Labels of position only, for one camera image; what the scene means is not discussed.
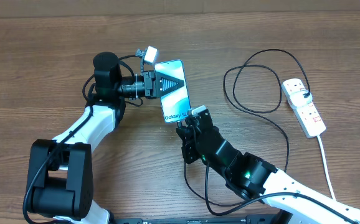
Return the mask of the blue Galaxy smartphone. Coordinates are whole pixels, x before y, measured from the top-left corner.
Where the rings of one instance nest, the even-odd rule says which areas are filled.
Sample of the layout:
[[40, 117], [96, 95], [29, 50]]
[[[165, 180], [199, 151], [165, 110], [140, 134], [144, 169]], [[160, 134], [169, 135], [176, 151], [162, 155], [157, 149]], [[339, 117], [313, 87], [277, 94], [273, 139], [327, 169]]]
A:
[[166, 123], [174, 123], [183, 120], [187, 116], [188, 110], [191, 108], [189, 95], [186, 85], [186, 76], [181, 60], [172, 60], [157, 63], [154, 66], [155, 72], [184, 80], [184, 86], [180, 89], [162, 96], [161, 107], [163, 111], [163, 119]]

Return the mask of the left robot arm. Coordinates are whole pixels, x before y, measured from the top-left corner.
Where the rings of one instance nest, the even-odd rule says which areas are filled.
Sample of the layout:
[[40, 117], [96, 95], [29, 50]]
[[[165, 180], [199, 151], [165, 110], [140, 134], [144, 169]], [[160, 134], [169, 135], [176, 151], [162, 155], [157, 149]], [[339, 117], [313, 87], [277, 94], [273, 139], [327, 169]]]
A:
[[124, 57], [102, 52], [93, 58], [91, 79], [82, 87], [83, 115], [55, 138], [37, 139], [31, 146], [22, 213], [47, 217], [49, 223], [115, 223], [112, 212], [93, 200], [92, 153], [123, 119], [126, 106], [143, 98], [178, 96], [186, 87], [180, 61], [155, 63], [156, 49], [137, 50], [140, 64], [153, 70], [131, 72]]

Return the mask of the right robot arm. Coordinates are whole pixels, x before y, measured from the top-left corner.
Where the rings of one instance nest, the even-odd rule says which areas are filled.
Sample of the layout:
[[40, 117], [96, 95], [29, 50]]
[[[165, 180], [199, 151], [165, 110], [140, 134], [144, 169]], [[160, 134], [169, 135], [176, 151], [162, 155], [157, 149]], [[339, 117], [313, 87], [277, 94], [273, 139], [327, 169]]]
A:
[[200, 159], [243, 199], [231, 212], [261, 202], [290, 213], [302, 223], [360, 223], [360, 209], [316, 192], [262, 158], [234, 148], [213, 125], [205, 106], [181, 113], [181, 119], [185, 124], [176, 132], [182, 140], [185, 162]]

